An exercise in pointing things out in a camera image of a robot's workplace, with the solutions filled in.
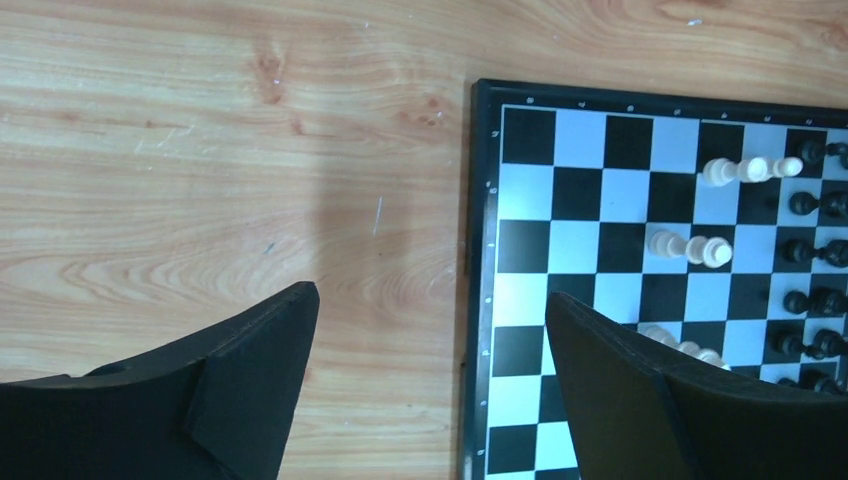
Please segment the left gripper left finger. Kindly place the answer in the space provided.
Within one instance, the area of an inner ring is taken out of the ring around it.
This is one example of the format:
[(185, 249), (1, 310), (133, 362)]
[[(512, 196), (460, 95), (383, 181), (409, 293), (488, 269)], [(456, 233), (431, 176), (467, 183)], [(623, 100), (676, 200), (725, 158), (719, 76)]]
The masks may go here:
[(274, 479), (320, 306), (299, 281), (82, 376), (1, 386), (5, 479)]

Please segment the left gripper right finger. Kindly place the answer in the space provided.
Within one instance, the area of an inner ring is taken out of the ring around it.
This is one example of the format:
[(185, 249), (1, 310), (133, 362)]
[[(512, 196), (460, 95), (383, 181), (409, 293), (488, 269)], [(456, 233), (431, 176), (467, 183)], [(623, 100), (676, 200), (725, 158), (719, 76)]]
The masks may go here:
[(847, 400), (724, 370), (563, 292), (546, 329), (585, 479), (843, 479)]

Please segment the black white chessboard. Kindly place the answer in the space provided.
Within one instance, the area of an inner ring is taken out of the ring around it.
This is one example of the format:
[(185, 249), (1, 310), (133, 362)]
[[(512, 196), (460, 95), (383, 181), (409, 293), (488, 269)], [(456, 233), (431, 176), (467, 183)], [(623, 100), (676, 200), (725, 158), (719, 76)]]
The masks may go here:
[[(791, 313), (783, 300), (845, 290), (847, 273), (779, 250), (846, 237), (847, 218), (797, 215), (789, 199), (846, 191), (847, 170), (828, 156), (763, 183), (701, 176), (716, 158), (847, 143), (845, 110), (481, 79), (470, 113), (461, 478), (579, 475), (544, 326), (552, 292), (627, 328), (661, 326), (740, 375), (846, 390), (845, 358), (810, 356), (818, 332), (846, 332), (846, 316)], [(722, 237), (732, 260), (711, 269), (656, 256), (647, 244), (660, 230)]]

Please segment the white chess piece tall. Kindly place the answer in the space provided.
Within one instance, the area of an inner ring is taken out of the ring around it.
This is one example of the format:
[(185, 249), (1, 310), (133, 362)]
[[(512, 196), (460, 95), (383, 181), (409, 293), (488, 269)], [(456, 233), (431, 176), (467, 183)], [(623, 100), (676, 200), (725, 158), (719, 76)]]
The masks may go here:
[(740, 162), (716, 158), (706, 163), (701, 176), (706, 184), (720, 187), (734, 180), (741, 183), (763, 183), (773, 178), (795, 177), (802, 172), (803, 167), (804, 162), (797, 157), (754, 157)]

